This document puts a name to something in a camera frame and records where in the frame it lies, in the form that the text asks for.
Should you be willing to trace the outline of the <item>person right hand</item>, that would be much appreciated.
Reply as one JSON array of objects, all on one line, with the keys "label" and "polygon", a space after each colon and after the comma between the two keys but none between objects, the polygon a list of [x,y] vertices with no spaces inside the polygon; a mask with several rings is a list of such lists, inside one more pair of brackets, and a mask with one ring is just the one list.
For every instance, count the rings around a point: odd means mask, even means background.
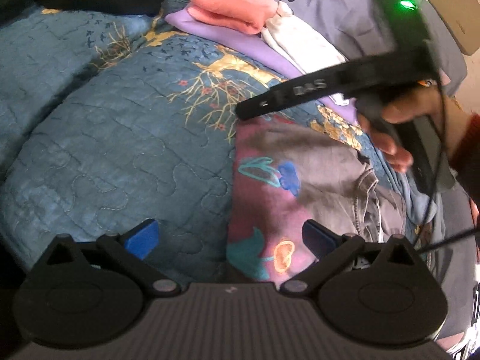
[{"label": "person right hand", "polygon": [[[383,119],[393,125],[419,116],[431,117],[437,130],[446,134],[444,144],[449,163],[466,133],[472,115],[459,108],[454,100],[440,94],[438,89],[425,86],[397,98],[382,110]],[[395,143],[393,137],[375,129],[364,115],[359,113],[357,119],[362,130],[370,135],[373,144],[383,152],[394,170],[405,173],[413,165],[413,155]]]}]

